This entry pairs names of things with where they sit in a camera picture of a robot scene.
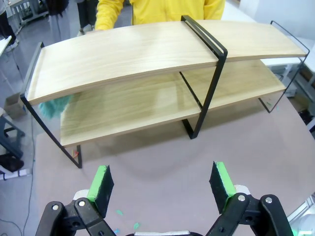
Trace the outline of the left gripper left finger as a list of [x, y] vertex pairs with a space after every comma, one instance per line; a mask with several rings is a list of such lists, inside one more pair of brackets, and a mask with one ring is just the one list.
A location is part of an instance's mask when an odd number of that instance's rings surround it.
[[114, 236], [104, 220], [113, 187], [110, 166], [99, 166], [85, 197], [66, 206], [57, 201], [46, 205], [36, 235], [74, 236], [78, 230], [86, 230], [91, 236]]

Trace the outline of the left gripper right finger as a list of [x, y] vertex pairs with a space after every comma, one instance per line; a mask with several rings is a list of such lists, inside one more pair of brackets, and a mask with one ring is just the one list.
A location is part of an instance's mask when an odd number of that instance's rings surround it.
[[213, 163], [209, 183], [220, 215], [208, 236], [231, 236], [239, 225], [249, 225], [256, 236], [293, 235], [279, 198], [238, 192], [223, 162]]

